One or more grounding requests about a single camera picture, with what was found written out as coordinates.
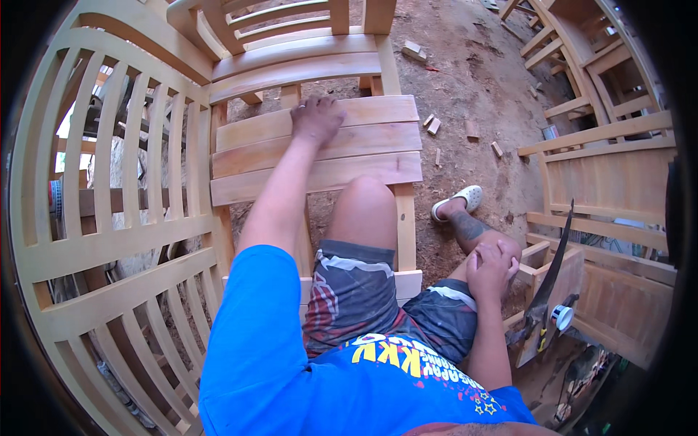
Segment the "man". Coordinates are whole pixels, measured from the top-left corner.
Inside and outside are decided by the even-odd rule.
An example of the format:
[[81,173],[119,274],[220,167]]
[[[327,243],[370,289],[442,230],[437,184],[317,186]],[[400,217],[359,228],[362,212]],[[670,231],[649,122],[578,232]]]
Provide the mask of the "man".
[[[320,242],[301,331],[288,253],[315,155],[346,115],[333,103],[310,97],[291,111],[291,144],[242,229],[201,377],[206,434],[546,434],[511,386],[501,318],[521,249],[470,216],[479,187],[432,211],[468,258],[399,308],[395,199],[370,177],[349,183]],[[455,367],[466,355],[468,375]]]

